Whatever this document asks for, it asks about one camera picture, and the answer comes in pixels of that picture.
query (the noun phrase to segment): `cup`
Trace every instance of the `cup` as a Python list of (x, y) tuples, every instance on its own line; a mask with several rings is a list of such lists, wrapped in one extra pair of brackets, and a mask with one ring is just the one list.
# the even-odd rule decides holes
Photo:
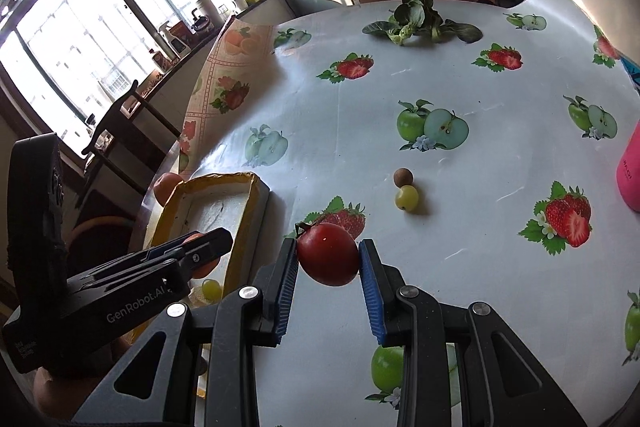
[(209, 18), (214, 28), (220, 28), (225, 23), (211, 0), (197, 0), (196, 8)]
[(234, 0), (234, 4), (236, 5), (238, 11), (244, 11), (249, 7), (249, 5), (246, 3), (246, 0)]

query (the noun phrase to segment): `red tomato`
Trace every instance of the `red tomato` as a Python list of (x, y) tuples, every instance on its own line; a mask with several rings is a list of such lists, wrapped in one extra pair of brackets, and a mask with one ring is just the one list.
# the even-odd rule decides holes
[(360, 269), (356, 243), (343, 227), (319, 223), (298, 238), (298, 261), (309, 277), (327, 286), (343, 286)]
[[(182, 242), (182, 244), (184, 245), (185, 243), (188, 243), (189, 241), (193, 241), (194, 239), (202, 237), (203, 235), (204, 235), (203, 233), (196, 232), (190, 235), (189, 237), (187, 237), (187, 239), (185, 239)], [(211, 263), (207, 263), (204, 266), (200, 266), (199, 268), (196, 268), (193, 271), (193, 273), (191, 273), (191, 277), (193, 279), (202, 279), (203, 277), (206, 277), (207, 275), (209, 275), (211, 270), (213, 270), (216, 266), (218, 266), (219, 262), (220, 262), (220, 258), (218, 257), (215, 261), (211, 261)]]

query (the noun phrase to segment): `white container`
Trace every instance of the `white container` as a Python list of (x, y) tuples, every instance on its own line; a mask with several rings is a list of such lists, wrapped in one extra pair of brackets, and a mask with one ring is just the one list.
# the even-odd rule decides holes
[(211, 0), (197, 0), (196, 8), (209, 17), (209, 21), (211, 21), (214, 28), (220, 28), (225, 23)]
[(164, 40), (169, 43), (169, 46), (171, 46), (171, 49), (178, 55), (178, 57), (184, 58), (190, 53), (191, 48), (188, 47), (187, 44), (182, 42), (178, 37), (169, 32), (169, 21), (164, 22), (158, 28), (158, 32), (160, 32), (160, 34), (164, 37)]

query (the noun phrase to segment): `brown nut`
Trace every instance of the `brown nut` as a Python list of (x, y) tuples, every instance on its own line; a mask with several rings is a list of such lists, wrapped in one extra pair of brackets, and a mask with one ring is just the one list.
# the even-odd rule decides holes
[(411, 185), (414, 182), (414, 175), (411, 174), (409, 169), (398, 169), (394, 172), (394, 183), (396, 187), (401, 188), (405, 185)]

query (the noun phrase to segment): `green grape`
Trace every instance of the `green grape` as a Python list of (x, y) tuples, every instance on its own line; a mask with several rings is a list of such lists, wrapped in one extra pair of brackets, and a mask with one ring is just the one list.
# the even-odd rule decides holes
[(205, 279), (202, 282), (202, 295), (212, 303), (220, 302), (222, 299), (222, 286), (215, 279)]
[(413, 185), (405, 185), (396, 194), (396, 206), (400, 210), (411, 212), (418, 205), (418, 191)]

